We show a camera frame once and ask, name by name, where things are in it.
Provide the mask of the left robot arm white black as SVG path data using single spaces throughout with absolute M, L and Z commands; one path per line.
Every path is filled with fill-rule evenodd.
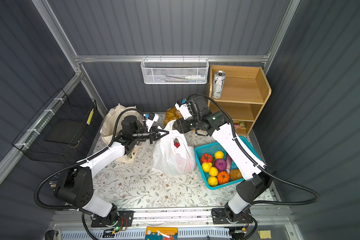
M 154 125 L 158 120 L 159 115 L 155 113 L 144 114 L 135 108 L 122 111 L 116 119 L 110 143 L 99 152 L 42 180 L 34 192 L 35 203 L 44 209 L 73 209 L 114 221 L 117 207 L 94 193 L 93 178 L 111 162 L 131 153 L 138 142 L 152 144 L 167 136 L 169 131 Z M 54 195 L 66 202 L 65 206 L 48 205 L 40 199 L 43 185 L 54 176 L 59 176 Z

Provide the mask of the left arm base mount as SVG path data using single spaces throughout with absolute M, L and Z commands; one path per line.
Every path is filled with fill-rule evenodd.
M 111 211 L 108 216 L 100 217 L 94 215 L 92 217 L 92 228 L 126 228 L 132 225 L 134 219 L 134 211 Z

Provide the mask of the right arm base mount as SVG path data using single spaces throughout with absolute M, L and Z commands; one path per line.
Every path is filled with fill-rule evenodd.
M 250 217 L 250 212 L 240 212 L 239 214 L 235 214 L 229 208 L 213 208 L 211 210 L 211 215 L 215 225 L 247 225 L 253 223 L 253 220 Z

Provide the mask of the white plastic grocery bag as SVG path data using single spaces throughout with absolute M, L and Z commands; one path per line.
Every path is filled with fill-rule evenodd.
M 194 148 L 188 145 L 184 134 L 173 130 L 174 122 L 168 122 L 164 130 L 170 133 L 156 142 L 152 155 L 152 169 L 170 177 L 191 173 L 196 167 Z M 179 148 L 174 146 L 175 138 L 180 142 Z

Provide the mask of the pink dragon fruit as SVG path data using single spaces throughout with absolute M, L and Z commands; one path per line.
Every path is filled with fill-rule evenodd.
M 179 148 L 179 147 L 180 147 L 180 142 L 179 142 L 179 140 L 178 140 L 177 138 L 174 139 L 174 146 L 175 146 L 176 148 Z

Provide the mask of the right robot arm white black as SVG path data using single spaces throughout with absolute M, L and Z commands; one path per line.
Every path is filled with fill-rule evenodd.
M 236 134 L 234 122 L 229 114 L 212 98 L 195 93 L 186 99 L 178 100 L 175 107 L 182 114 L 182 118 L 175 121 L 174 128 L 180 133 L 187 133 L 191 130 L 207 132 L 224 148 L 242 174 L 243 181 L 236 186 L 236 194 L 225 205 L 225 215 L 228 221 L 237 221 L 239 216 L 253 205 L 302 206 L 319 201 L 320 195 L 316 191 L 280 179 L 269 172 L 267 165 L 252 153 Z M 256 198 L 274 180 L 310 193 L 313 198 L 295 202 L 258 201 Z

